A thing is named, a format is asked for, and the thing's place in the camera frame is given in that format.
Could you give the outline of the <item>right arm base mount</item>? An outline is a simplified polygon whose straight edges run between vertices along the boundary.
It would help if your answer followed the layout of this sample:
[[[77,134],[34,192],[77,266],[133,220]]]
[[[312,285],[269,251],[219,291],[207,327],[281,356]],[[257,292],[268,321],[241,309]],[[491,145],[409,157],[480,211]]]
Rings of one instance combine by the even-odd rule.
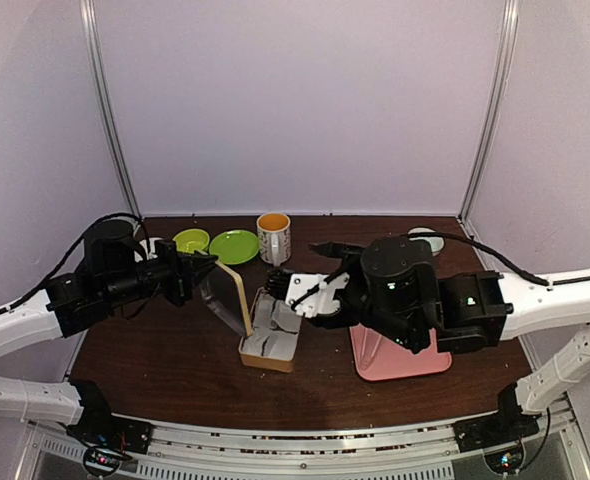
[[[518,414],[506,420],[495,412],[453,424],[453,433],[461,453],[481,450],[485,465],[504,477],[519,473],[526,466],[523,440],[539,432],[539,417]]]

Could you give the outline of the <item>bear print tin lid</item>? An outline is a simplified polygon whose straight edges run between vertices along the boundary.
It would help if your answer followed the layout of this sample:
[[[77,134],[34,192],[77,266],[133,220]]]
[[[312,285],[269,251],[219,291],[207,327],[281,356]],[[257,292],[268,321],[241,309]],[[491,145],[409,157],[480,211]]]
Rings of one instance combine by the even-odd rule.
[[[205,305],[241,338],[252,334],[251,316],[240,274],[216,261],[201,281],[199,291]]]

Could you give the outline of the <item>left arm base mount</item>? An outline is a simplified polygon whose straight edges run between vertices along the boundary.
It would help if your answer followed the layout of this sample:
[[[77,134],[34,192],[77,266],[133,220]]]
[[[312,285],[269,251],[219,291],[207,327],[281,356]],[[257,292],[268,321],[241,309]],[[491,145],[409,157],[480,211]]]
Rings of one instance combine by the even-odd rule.
[[[148,452],[154,427],[150,422],[112,416],[108,423],[59,423],[83,447],[81,464],[92,479],[106,479],[123,467],[135,467],[136,455]]]

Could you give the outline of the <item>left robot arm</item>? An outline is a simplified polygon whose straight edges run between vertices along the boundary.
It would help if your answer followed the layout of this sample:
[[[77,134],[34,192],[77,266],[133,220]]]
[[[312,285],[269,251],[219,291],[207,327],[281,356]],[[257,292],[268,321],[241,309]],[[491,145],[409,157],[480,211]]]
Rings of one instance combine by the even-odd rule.
[[[66,251],[83,250],[73,272],[62,262],[23,294],[0,306],[0,358],[45,341],[69,338],[136,303],[137,313],[161,296],[176,307],[193,297],[217,259],[181,253],[172,240],[139,243],[143,220],[112,213],[95,220]],[[112,442],[119,424],[92,382],[43,383],[0,377],[0,418],[59,422],[81,427],[98,444]]]

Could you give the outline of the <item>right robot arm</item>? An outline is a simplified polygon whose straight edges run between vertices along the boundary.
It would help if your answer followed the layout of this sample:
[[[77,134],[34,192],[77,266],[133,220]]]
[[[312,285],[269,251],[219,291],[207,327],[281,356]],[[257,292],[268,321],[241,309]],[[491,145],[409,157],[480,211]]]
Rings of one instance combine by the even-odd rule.
[[[494,440],[508,441],[590,373],[590,269],[541,277],[486,245],[456,236],[508,270],[440,279],[433,237],[408,233],[368,246],[313,244],[316,254],[339,260],[334,271],[276,268],[265,288],[316,326],[362,325],[414,354],[431,345],[440,352],[475,352],[534,331],[579,326],[551,360],[499,394],[498,410],[485,422]]]

